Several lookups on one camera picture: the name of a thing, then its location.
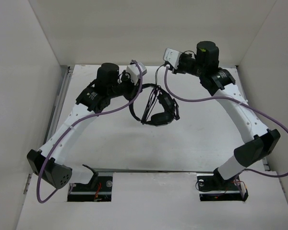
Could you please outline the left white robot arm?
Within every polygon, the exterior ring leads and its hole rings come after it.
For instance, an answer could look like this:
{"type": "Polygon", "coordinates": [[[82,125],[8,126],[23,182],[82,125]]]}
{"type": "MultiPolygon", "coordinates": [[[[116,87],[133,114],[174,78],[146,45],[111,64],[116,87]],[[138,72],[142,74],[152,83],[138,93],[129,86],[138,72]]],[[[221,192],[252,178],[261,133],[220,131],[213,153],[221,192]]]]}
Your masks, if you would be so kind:
{"type": "Polygon", "coordinates": [[[77,96],[59,129],[38,150],[32,149],[27,154],[27,160],[38,176],[38,192],[42,181],[55,190],[66,184],[82,184],[87,190],[96,188],[97,172],[85,164],[67,166],[67,157],[84,130],[99,116],[118,112],[135,101],[146,73],[146,67],[135,60],[123,72],[114,63],[103,63],[98,68],[96,78],[77,96]]]}

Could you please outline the black headphones with cable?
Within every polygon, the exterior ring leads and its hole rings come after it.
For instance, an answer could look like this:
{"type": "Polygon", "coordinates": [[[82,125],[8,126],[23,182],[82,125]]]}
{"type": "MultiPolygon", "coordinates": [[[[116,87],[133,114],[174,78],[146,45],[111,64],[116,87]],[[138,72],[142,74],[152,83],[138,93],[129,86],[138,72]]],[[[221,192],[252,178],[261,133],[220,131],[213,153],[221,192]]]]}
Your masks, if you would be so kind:
{"type": "Polygon", "coordinates": [[[158,71],[164,67],[159,66],[155,71],[155,82],[145,83],[142,89],[150,89],[147,103],[143,114],[137,116],[134,104],[129,105],[129,112],[132,117],[143,125],[160,127],[170,124],[173,121],[180,120],[179,105],[176,100],[157,83],[158,71]]]}

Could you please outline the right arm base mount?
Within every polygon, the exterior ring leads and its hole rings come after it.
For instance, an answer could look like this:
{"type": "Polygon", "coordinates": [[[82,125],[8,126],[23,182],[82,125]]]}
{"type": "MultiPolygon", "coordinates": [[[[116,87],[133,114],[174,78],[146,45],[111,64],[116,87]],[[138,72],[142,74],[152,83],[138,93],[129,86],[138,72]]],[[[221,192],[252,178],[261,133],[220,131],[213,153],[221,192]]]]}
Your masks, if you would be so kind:
{"type": "Polygon", "coordinates": [[[239,176],[217,183],[213,174],[198,174],[195,188],[199,191],[200,201],[242,201],[248,197],[248,189],[239,176]]]}

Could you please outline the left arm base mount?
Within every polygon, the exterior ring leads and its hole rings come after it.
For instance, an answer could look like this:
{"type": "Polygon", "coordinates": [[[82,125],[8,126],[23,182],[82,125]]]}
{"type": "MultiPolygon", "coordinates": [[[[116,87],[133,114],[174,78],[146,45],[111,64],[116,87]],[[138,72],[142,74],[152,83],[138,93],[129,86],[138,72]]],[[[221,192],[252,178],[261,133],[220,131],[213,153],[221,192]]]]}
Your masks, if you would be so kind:
{"type": "Polygon", "coordinates": [[[69,185],[68,202],[110,202],[113,187],[113,172],[96,171],[88,165],[92,176],[87,184],[73,183],[69,185]]]}

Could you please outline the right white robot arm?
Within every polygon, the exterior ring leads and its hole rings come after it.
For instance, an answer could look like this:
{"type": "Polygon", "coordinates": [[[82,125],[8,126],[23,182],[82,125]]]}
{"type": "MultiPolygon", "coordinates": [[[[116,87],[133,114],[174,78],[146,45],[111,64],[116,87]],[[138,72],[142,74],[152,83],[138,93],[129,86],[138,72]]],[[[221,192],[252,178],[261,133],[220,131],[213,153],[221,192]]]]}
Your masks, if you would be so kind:
{"type": "Polygon", "coordinates": [[[229,185],[230,180],[255,162],[269,155],[280,139],[277,129],[269,129],[244,103],[236,81],[230,72],[219,67],[219,48],[214,42],[201,41],[195,55],[166,49],[163,60],[170,65],[172,73],[190,74],[225,109],[243,140],[234,149],[233,156],[214,170],[213,184],[219,189],[229,185]]]}

